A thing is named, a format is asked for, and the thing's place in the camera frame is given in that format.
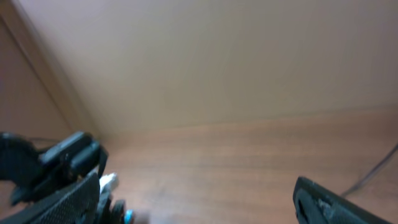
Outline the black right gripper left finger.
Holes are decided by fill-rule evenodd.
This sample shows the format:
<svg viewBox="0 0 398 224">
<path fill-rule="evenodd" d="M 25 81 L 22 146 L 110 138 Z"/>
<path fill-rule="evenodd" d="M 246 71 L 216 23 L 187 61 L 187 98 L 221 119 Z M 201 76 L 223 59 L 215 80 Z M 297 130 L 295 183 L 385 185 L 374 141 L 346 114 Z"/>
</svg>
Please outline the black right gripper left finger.
<svg viewBox="0 0 398 224">
<path fill-rule="evenodd" d="M 1 224 L 93 223 L 100 198 L 96 172 L 10 217 Z"/>
</svg>

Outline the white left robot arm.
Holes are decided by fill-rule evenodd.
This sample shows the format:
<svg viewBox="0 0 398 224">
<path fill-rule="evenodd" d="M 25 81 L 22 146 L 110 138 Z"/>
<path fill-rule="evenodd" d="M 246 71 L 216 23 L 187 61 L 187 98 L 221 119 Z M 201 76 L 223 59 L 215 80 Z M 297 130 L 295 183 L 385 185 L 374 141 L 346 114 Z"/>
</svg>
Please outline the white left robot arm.
<svg viewBox="0 0 398 224">
<path fill-rule="evenodd" d="M 113 201 L 119 180 L 104 174 L 107 160 L 89 133 L 76 132 L 42 151 L 30 140 L 2 133 L 1 180 L 16 186 L 11 205 L 28 205 L 2 223 L 134 223 L 125 201 Z"/>
</svg>

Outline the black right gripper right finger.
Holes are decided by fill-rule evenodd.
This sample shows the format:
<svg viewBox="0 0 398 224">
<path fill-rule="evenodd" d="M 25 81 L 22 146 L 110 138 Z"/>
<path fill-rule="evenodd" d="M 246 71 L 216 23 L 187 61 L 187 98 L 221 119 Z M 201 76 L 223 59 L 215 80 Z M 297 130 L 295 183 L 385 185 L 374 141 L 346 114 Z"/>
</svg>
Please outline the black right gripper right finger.
<svg viewBox="0 0 398 224">
<path fill-rule="evenodd" d="M 306 177 L 297 179 L 293 203 L 300 224 L 389 224 Z"/>
</svg>

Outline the turquoise screen smartphone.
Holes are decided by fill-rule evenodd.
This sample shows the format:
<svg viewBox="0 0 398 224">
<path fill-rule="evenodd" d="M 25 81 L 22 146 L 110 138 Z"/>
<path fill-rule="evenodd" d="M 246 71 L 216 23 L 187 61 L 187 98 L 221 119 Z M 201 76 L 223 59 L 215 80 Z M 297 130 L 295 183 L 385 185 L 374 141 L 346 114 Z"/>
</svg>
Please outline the turquoise screen smartphone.
<svg viewBox="0 0 398 224">
<path fill-rule="evenodd" d="M 133 224 L 134 223 L 134 211 L 127 210 L 124 214 L 124 224 Z"/>
</svg>

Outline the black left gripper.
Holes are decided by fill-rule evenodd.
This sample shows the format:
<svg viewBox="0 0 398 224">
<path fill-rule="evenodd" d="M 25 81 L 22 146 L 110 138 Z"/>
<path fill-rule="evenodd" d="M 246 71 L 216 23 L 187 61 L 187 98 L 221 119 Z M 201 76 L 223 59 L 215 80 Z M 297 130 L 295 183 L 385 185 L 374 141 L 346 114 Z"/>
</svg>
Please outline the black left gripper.
<svg viewBox="0 0 398 224">
<path fill-rule="evenodd" d="M 117 173 L 104 175 L 99 179 L 99 202 L 95 212 L 95 224 L 123 224 L 126 201 L 113 202 L 113 190 L 119 185 Z"/>
</svg>

